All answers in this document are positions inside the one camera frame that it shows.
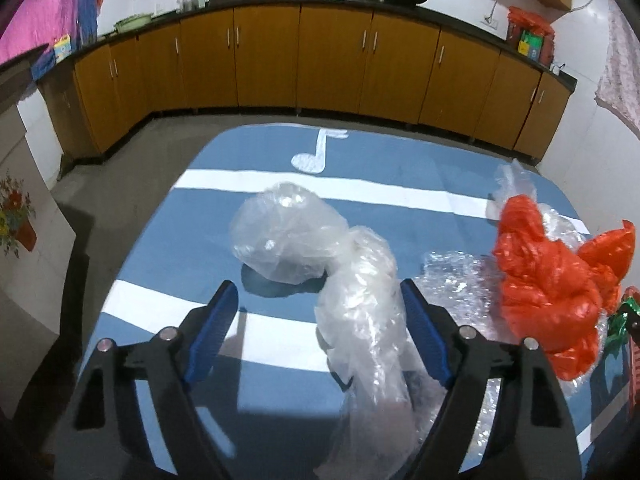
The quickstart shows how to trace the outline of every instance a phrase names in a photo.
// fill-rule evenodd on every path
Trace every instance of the blue cloth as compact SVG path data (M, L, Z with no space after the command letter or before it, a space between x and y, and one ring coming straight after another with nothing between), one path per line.
M504 163L432 142L352 130L348 135L347 139L327 140L326 167L319 178L365 180L487 199L496 187L495 172ZM313 153L317 136L318 128L291 125L235 128L204 147L187 173L299 173L291 159L297 153ZM553 183L538 175L532 179L540 202L577 217ZM238 286L239 304L248 313L314 322L317 289L267 282L231 254L228 227L248 196L220 189L172 189L140 235L118 280L207 303L228 279ZM495 222L485 218L354 200L327 202L350 225L368 226L388 241L400 278L419 275L422 256L428 251L489 254L495 242ZM151 335L103 312L85 359L105 336L118 344L130 344ZM604 359L591 383L570 399L577 433L620 392L627 376L624 352ZM145 383L138 382L138 395L156 464L173 471ZM326 457L344 398L329 373L228 356L215 359L210 376L191 395L233 478L260 480L316 478L313 468ZM588 457L589 451L583 454L585 466Z

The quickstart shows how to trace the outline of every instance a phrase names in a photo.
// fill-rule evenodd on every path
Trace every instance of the clear plastic bag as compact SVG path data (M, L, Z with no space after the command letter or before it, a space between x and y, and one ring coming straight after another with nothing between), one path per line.
M407 343L396 260L370 229L347 221L314 193L280 183L242 204L232 250L265 278L299 284L327 273L318 330L346 392L322 480L385 480L417 449L418 428L402 373Z
M498 215L512 196L526 195L538 204L536 187L529 177L529 172L515 158L511 164L504 164L498 168L495 179L498 182L498 189L494 191ZM562 240L575 253L584 243L584 235L576 230L569 219L551 206L538 204L538 210L542 215L542 225L546 237L552 242Z
M245 200L230 235L239 260L268 280L298 285L324 275L348 229L316 194L284 182Z
M490 256L478 258L465 253L430 253L424 257L422 275L414 278L414 282L427 301L445 308L458 325L471 325L489 340L514 344L518 339L511 333L498 310L502 277L503 274ZM600 348L596 362L591 365L587 373L577 379L559 381L562 392L567 398L588 382L593 369L598 364L607 337L606 314L601 314L596 330ZM427 403L420 404L421 410L418 407L415 408L418 414L418 427L423 433L433 425L446 393L439 383L429 379L425 380L423 376L417 374L416 380L409 381L412 399L415 397L429 399ZM500 379L487 381L476 433L468 449L469 465L478 463L484 454L494 423L499 393Z

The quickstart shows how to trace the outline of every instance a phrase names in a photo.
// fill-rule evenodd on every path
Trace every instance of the white stripe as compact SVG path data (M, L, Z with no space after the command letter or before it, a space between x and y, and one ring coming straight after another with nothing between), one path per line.
M102 311L155 334L165 326L180 325L198 306L202 304L116 280ZM283 368L329 371L326 354L318 344L316 324L279 317L236 314L220 353Z
M474 218L487 218L489 220L497 219L494 202L485 198L460 195L448 191L379 184L369 180L320 177L302 173L253 170L187 170L174 184L174 188L258 193L279 182L293 182L313 191L324 199L392 205L410 209L454 213ZM580 220L566 218L581 233L589 233Z
M629 400L629 383L625 384L610 404L600 412L600 414L593 419L593 422L584 428L576 440L578 441L578 451L580 454L596 440L596 438L602 433L602 431L609 425L613 418L618 414L623 406L626 405Z

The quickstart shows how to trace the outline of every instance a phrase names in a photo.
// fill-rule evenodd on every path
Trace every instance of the black countertop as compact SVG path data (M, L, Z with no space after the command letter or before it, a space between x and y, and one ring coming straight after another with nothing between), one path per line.
M118 41L126 40L128 38L132 38L136 35L142 34L143 32L148 32L155 28L178 22L179 20L183 20L190 16L197 16L199 14L213 12L215 10L223 10L232 7L242 7L257 4L339 4L342 6L354 7L359 9L376 10L378 12L385 12L388 14L394 14L396 16L404 16L418 22L433 23L453 32L463 34L464 36L474 38L475 40L484 41L485 43L500 48L502 51L507 52L514 57L517 57L517 59L521 62L524 62L537 70L540 70L540 72L548 73L559 82L561 82L562 85L564 85L571 92L574 92L575 86L577 84L577 80L575 78L565 73L561 73L561 75L553 74L547 67L541 65L537 61L533 61L532 59L519 54L513 47L507 45L506 42L501 38L498 38L494 34L482 30L475 25L463 22L462 20L454 18L453 16L449 16L441 12L436 12L435 10L426 9L425 7L399 6L391 3L390 0L238 0L234 2L227 2L225 4L207 6L204 9L197 9L191 12L169 12L152 20L151 23L145 25L145 27L140 27L130 32L124 32L123 34L115 34L101 41L98 41L97 43L84 46L80 50L73 53L71 56L67 57L63 62L84 56L84 54L87 54L91 50L104 44L116 43Z

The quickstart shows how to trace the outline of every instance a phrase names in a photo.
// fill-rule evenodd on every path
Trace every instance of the bubble wrap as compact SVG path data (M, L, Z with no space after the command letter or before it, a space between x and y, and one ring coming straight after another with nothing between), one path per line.
M498 183L498 189L493 192L493 196L498 214L512 196L526 195L533 202L538 203L536 186L531 181L529 172L516 159L513 159L511 164L499 166L495 180ZM584 243L584 236L575 229L568 218L547 204L538 204L538 210L542 216L545 235L549 240L562 240L573 252Z
M465 253L430 253L424 257L422 275L415 284L429 303L444 307L458 325L471 325L485 338L505 343L517 343L497 307L500 305L502 273L491 256L475 257ZM600 316L596 326L600 352L607 336L607 317ZM566 398L571 397L589 379L598 361L583 376L573 381L559 381ZM421 434L431 429L446 390L431 379L426 371L412 372L408 378L414 409L421 419ZM489 379L476 425L476 433L468 449L467 460L477 463L486 448L494 423L495 407L500 394L500 379Z

